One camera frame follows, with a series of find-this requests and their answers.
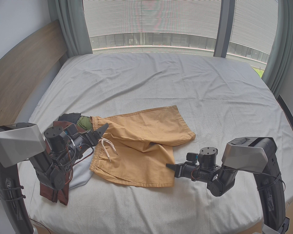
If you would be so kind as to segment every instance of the gray curtain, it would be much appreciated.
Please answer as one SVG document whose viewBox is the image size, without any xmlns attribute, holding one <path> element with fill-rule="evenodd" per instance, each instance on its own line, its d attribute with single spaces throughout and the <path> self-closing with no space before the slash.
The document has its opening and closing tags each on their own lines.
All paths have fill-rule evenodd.
<svg viewBox="0 0 293 234">
<path fill-rule="evenodd" d="M 293 3 L 279 0 L 278 25 L 272 51 L 262 79 L 278 98 L 293 56 Z"/>
<path fill-rule="evenodd" d="M 51 21 L 59 20 L 67 56 L 92 54 L 82 0 L 48 0 Z"/>
</svg>

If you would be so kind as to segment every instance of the drawstring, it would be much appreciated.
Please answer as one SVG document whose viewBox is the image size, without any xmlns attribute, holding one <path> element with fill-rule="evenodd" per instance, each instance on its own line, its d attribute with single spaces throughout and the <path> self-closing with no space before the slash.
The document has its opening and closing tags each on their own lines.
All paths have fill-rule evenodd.
<svg viewBox="0 0 293 234">
<path fill-rule="evenodd" d="M 106 154 L 108 156 L 108 159 L 111 161 L 110 155 L 109 155 L 108 151 L 106 150 L 106 148 L 104 146 L 104 141 L 107 142 L 112 147 L 112 149 L 115 151 L 115 153 L 117 155 L 118 155 L 118 153 L 117 153 L 117 151 L 116 151 L 116 149 L 115 149 L 115 147 L 114 147 L 114 145 L 113 145 L 113 143 L 111 141 L 109 141 L 108 139 L 103 138 L 103 137 L 101 139 L 99 139 L 99 142 L 101 142 L 101 144 L 102 144 L 102 146 L 103 146 L 103 148 L 104 148 L 104 150 L 105 150 L 105 152 L 106 152 Z"/>
</svg>

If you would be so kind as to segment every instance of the brown garment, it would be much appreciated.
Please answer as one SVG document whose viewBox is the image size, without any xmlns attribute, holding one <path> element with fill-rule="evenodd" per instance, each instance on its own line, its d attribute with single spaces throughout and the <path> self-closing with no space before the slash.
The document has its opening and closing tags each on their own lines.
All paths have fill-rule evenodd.
<svg viewBox="0 0 293 234">
<path fill-rule="evenodd" d="M 61 126 L 63 128 L 66 128 L 67 126 L 69 126 L 70 124 L 72 124 L 71 122 L 68 121 L 54 121 L 53 122 L 53 126 Z M 79 132 L 84 132 L 84 129 L 75 125 L 78 129 Z M 46 151 L 48 153 L 51 152 L 51 149 L 47 143 L 47 140 L 45 141 L 46 143 Z M 69 180 L 69 173 L 65 174 L 65 181 Z M 67 206 L 68 203 L 68 190 L 69 190 L 69 183 L 67 185 L 64 186 L 63 189 L 61 190 L 54 190 L 46 185 L 43 185 L 42 183 L 40 183 L 40 195 L 49 199 L 52 202 L 57 202 L 57 200 L 60 201 L 60 203 L 64 204 L 65 206 Z"/>
<path fill-rule="evenodd" d="M 100 177 L 123 185 L 139 187 L 172 187 L 174 172 L 166 163 L 174 164 L 173 148 L 195 139 L 176 106 L 154 108 L 107 118 L 92 117 L 93 129 L 105 123 L 109 127 L 103 137 L 117 152 L 101 143 L 94 152 L 90 170 Z"/>
</svg>

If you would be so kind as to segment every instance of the white bed sheet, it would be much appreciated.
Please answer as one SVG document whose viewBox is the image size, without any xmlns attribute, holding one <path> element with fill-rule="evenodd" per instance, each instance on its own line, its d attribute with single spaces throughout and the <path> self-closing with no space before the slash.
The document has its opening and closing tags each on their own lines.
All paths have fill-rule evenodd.
<svg viewBox="0 0 293 234">
<path fill-rule="evenodd" d="M 63 113 L 107 117 L 177 105 L 192 142 L 174 147 L 176 163 L 187 152 L 218 148 L 236 137 L 269 136 L 293 198 L 293 131 L 268 87 L 249 64 L 172 53 L 123 53 L 70 58 L 46 91 L 30 122 L 41 132 Z M 213 197 L 202 182 L 175 179 L 171 188 L 110 183 L 93 174 L 69 192 L 67 206 L 39 195 L 33 167 L 19 164 L 31 218 L 57 233 L 236 233 L 262 219 L 253 175 L 238 172 L 232 189 Z"/>
</svg>

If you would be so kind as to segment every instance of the wooden headboard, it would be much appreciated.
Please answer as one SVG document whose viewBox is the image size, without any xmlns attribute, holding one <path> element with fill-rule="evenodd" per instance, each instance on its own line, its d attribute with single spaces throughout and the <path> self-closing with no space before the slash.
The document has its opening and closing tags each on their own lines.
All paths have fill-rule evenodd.
<svg viewBox="0 0 293 234">
<path fill-rule="evenodd" d="M 66 51 L 59 21 L 55 20 L 0 59 L 0 125 L 14 123 L 30 93 Z"/>
</svg>

